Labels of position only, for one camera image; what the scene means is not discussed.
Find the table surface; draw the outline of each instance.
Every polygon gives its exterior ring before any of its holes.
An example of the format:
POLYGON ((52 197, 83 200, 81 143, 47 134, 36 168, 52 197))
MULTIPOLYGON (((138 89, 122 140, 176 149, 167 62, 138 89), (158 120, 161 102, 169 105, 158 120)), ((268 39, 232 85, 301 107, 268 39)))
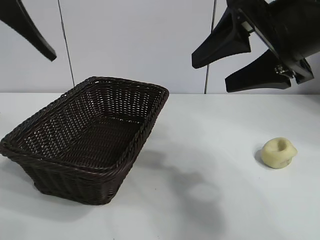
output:
MULTIPOLYGON (((0 137, 59 97, 1 93, 0 137)), ((43 195, 0 157, 1 240, 318 240, 320 96, 171 95, 110 204, 43 195), (286 137, 292 164, 259 150, 286 137)))

